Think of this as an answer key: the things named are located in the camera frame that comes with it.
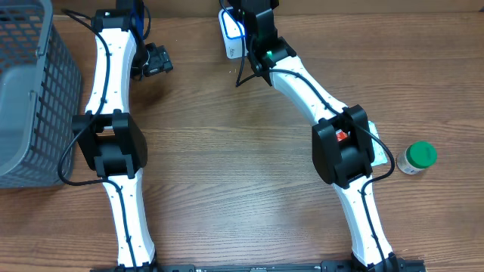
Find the red snack bar wrapper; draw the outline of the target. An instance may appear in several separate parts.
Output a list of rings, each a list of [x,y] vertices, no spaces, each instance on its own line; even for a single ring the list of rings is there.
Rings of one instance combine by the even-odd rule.
[[[344,132],[343,130],[338,130],[336,132],[336,136],[337,136],[338,142],[344,141],[345,139],[347,139],[349,137],[349,135],[346,132]]]

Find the teal tissue pack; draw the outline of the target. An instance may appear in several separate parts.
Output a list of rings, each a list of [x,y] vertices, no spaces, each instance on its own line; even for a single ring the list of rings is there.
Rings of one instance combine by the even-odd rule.
[[[372,122],[368,122],[370,133],[372,133],[376,138],[380,138],[377,132],[376,125]],[[384,149],[373,139],[372,140],[373,148],[374,148],[374,161],[371,163],[371,166],[378,166],[384,165],[388,163],[388,159],[386,157],[386,153]]]

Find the green bottle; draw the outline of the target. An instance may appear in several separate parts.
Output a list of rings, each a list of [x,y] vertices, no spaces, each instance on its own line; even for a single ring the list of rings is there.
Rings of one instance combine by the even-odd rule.
[[[436,163],[436,148],[427,141],[409,145],[397,157],[398,168],[407,175],[416,175]]]

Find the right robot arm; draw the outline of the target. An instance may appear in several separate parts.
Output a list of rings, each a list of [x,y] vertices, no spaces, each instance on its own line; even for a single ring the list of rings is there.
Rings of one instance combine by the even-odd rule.
[[[231,1],[228,16],[244,33],[242,60],[255,77],[286,95],[312,127],[312,161],[340,199],[352,238],[352,271],[398,271],[381,227],[372,185],[374,145],[364,109],[332,97],[307,72],[296,51],[278,35],[277,1]]]

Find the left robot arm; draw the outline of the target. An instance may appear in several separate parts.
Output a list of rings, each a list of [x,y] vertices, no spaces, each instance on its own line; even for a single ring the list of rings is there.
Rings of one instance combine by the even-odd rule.
[[[84,114],[72,118],[73,143],[110,201],[118,243],[114,270],[158,271],[142,193],[147,141],[129,112],[129,84],[167,73],[173,65],[163,46],[144,42],[151,22],[144,2],[117,1],[89,20],[97,49],[95,78]]]

